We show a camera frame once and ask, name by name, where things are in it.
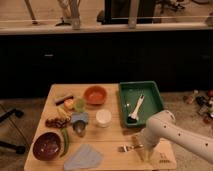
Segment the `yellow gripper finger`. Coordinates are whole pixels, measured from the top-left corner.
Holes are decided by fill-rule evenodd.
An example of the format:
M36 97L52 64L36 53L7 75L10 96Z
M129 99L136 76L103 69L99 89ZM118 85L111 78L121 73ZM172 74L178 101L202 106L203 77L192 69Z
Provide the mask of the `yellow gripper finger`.
M149 162L154 150L153 149L143 149L141 152L141 157L144 162Z

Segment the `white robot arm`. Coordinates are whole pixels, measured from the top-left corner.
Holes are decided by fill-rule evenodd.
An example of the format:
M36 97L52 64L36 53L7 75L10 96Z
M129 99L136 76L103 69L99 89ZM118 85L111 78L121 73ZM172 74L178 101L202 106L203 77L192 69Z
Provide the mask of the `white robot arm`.
M187 131L175 123L175 116L168 110L149 117L139 134L143 147L153 150L165 138L213 164L213 138Z

